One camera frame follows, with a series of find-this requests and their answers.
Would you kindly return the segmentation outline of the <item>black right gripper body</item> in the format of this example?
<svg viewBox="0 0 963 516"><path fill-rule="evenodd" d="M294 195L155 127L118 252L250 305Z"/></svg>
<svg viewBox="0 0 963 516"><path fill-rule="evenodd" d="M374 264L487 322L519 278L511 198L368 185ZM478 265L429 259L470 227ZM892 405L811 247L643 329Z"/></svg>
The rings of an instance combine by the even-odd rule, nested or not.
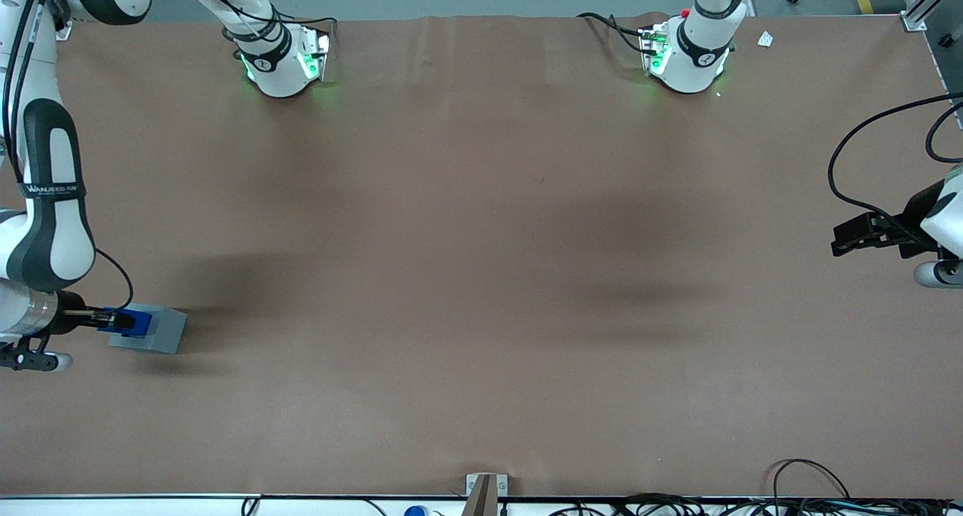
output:
<svg viewBox="0 0 963 516"><path fill-rule="evenodd" d="M54 313L54 334L63 335L84 324L87 318L85 301L72 291L57 290L57 307Z"/></svg>

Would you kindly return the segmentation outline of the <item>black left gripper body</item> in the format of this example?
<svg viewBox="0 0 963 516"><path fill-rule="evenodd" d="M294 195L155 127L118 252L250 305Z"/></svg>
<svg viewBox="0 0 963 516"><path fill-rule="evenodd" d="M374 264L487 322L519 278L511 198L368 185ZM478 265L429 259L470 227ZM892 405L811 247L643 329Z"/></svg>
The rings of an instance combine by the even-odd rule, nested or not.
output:
<svg viewBox="0 0 963 516"><path fill-rule="evenodd" d="M932 236L922 230L922 221L934 208L943 188L942 181L936 181L924 190L912 195L906 202L902 212L891 215L895 223L878 214L878 226L882 228L877 248L896 247L902 259L924 253L936 254L939 245Z"/></svg>

